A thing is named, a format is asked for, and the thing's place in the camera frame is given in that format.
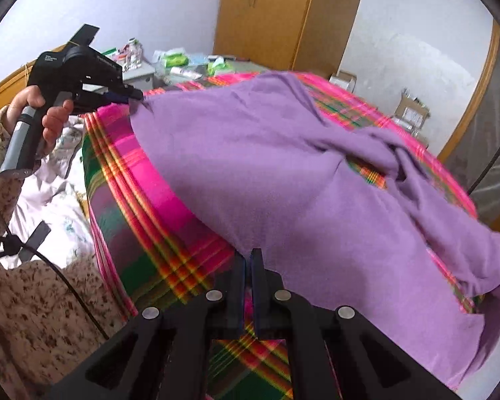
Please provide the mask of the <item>left forearm speckled sleeve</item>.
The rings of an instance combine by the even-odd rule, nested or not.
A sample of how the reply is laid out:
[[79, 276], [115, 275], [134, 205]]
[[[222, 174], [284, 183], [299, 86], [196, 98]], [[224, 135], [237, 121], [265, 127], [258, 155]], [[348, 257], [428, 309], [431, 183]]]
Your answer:
[[123, 327], [94, 256], [63, 271], [90, 312], [43, 262], [0, 263], [0, 384], [11, 399], [34, 399]]

